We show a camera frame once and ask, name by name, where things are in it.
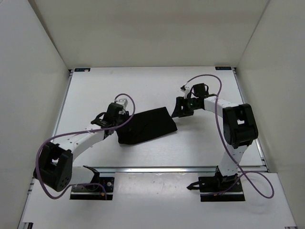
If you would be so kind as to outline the black skirt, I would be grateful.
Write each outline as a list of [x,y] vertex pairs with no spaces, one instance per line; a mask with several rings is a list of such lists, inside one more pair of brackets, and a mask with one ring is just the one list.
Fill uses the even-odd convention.
[[118,143],[136,145],[177,131],[166,107],[137,113],[123,127],[116,130]]

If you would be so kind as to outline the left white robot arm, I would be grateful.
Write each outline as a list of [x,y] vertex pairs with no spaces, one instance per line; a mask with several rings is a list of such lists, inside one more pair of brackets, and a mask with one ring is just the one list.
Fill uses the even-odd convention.
[[83,131],[66,134],[67,139],[56,144],[48,141],[41,149],[34,177],[43,187],[50,187],[57,192],[75,185],[85,186],[89,190],[101,187],[96,169],[89,166],[75,167],[73,162],[130,119],[127,104],[127,99],[110,103],[107,111],[97,115]]

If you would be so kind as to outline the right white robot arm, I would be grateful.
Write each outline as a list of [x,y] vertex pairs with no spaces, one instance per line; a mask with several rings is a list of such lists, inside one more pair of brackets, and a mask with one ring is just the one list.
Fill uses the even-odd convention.
[[209,87],[204,83],[194,86],[182,86],[184,96],[176,98],[172,118],[192,116],[195,110],[203,109],[213,112],[215,117],[221,117],[226,151],[216,167],[214,187],[225,191],[236,181],[238,165],[244,152],[258,137],[258,129],[252,108],[249,104],[236,104],[218,99],[216,94],[208,92]]

